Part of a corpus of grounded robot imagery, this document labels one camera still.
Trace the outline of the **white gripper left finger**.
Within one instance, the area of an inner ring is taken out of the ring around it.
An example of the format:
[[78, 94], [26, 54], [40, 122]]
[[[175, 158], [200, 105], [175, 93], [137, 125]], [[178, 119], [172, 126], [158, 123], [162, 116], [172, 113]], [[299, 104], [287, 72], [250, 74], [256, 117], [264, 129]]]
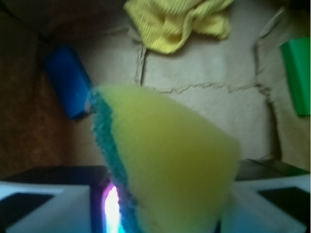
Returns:
[[0, 183], [2, 233], [89, 233], [86, 185]]

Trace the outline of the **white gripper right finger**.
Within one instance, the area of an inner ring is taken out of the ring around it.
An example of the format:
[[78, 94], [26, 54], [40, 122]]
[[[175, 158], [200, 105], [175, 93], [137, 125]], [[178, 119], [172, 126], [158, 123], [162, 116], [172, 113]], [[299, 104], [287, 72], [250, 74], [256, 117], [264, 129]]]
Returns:
[[222, 233], [310, 232], [310, 176], [235, 182], [220, 220]]

